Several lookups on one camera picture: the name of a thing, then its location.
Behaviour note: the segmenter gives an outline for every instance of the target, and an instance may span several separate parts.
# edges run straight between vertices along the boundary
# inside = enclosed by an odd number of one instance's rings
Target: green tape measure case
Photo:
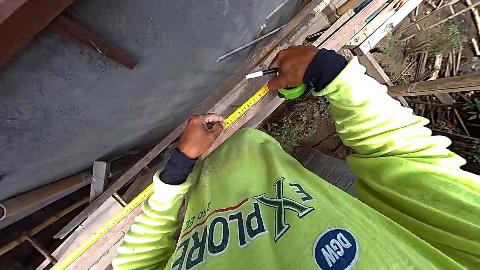
[[[285,87],[285,88],[280,88],[278,90],[278,97],[279,98],[284,98],[284,99],[294,99],[298,98],[305,92],[305,89],[307,88],[306,84],[302,84],[299,86],[295,87]]]

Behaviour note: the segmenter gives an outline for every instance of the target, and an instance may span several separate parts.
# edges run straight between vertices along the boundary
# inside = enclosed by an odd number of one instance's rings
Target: dgw logo
[[[348,270],[358,259],[358,243],[342,228],[324,231],[313,247],[315,262],[321,270]]]

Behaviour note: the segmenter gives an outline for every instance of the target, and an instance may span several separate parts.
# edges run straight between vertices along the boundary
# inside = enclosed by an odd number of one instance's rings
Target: white marker cap
[[[263,74],[264,74],[263,71],[257,71],[257,72],[245,75],[245,79],[252,79],[252,78],[260,77],[260,76],[263,76]]]

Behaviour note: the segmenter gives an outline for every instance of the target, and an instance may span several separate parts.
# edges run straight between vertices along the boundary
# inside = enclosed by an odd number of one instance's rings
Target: black marker
[[[260,77],[260,76],[263,76],[263,75],[267,75],[267,74],[270,74],[270,73],[277,73],[277,72],[278,72],[278,68],[266,69],[266,70],[257,71],[257,72],[254,72],[254,73],[247,74],[247,75],[245,75],[245,79],[257,78],[257,77]]]

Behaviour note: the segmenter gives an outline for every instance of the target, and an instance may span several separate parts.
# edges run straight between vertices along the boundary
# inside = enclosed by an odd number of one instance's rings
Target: hand
[[[214,113],[192,116],[180,139],[180,153],[191,160],[205,153],[222,133],[224,120]]]
[[[313,45],[292,45],[279,51],[268,66],[268,68],[278,67],[278,75],[276,73],[268,75],[270,78],[268,89],[277,90],[303,84],[305,71],[318,51]]]

